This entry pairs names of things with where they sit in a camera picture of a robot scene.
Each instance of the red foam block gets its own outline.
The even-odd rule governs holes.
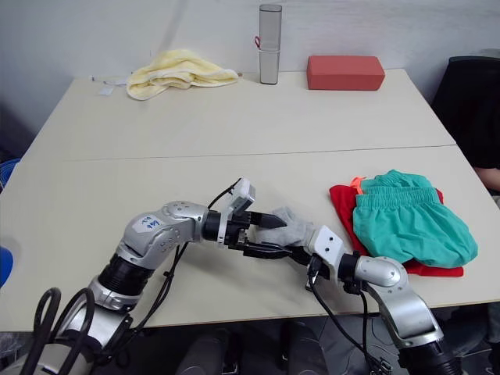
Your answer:
[[[378,90],[385,78],[375,56],[310,56],[309,90]]]

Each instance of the gray glove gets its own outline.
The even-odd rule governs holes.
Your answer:
[[[314,224],[296,216],[289,207],[280,207],[272,212],[282,219],[287,226],[276,229],[256,228],[257,242],[272,242],[281,246],[304,246],[315,230]]]

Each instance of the white sticker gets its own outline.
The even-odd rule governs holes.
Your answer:
[[[138,233],[152,232],[163,224],[164,222],[156,216],[146,215],[136,221],[134,225],[132,225],[132,228]]]
[[[114,86],[107,86],[106,85],[103,88],[101,88],[101,90],[99,91],[99,95],[110,96],[113,93],[114,89],[115,89]]]

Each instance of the tabletop seam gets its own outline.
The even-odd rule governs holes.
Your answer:
[[[175,155],[175,156],[136,156],[124,158],[97,158],[97,159],[65,159],[60,160],[66,163],[75,162],[99,162],[110,160],[146,160],[146,159],[193,159],[193,158],[220,158],[228,156],[264,156],[264,155],[303,155],[303,154],[320,154],[328,152],[357,152],[357,151],[381,151],[381,150],[402,150],[402,149],[420,149],[420,148],[442,148],[442,147],[458,147],[456,143],[446,145],[428,145],[428,146],[398,146],[398,147],[380,147],[380,148],[343,148],[338,150],[318,150],[318,151],[293,151],[293,152],[251,152],[245,154],[225,154],[225,155]]]

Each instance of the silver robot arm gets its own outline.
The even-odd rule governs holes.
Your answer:
[[[288,255],[279,246],[253,244],[246,238],[245,230],[250,224],[261,227],[286,225],[275,216],[245,211],[255,201],[255,189],[250,182],[242,177],[227,192],[220,212],[211,211],[204,205],[175,201],[157,211],[135,216],[127,224],[109,264],[88,287],[95,301],[86,337],[90,350],[78,354],[68,372],[70,375],[90,373],[95,359],[93,353],[109,350],[120,342],[132,323],[128,313],[141,299],[148,278],[177,246],[206,239],[244,253],[271,254],[267,257],[277,253]],[[85,313],[86,305],[81,299],[67,313],[67,318],[55,332],[55,340],[44,346],[34,372],[30,373],[59,373],[72,347],[73,333],[80,331]],[[26,373],[26,369],[23,370],[26,359],[27,355],[2,373]]]
[[[402,367],[411,374],[462,373],[438,322],[412,289],[401,263],[388,257],[347,254],[342,240],[325,226],[313,233],[305,250],[328,266],[334,283],[358,282],[377,301],[382,320],[399,349]]]

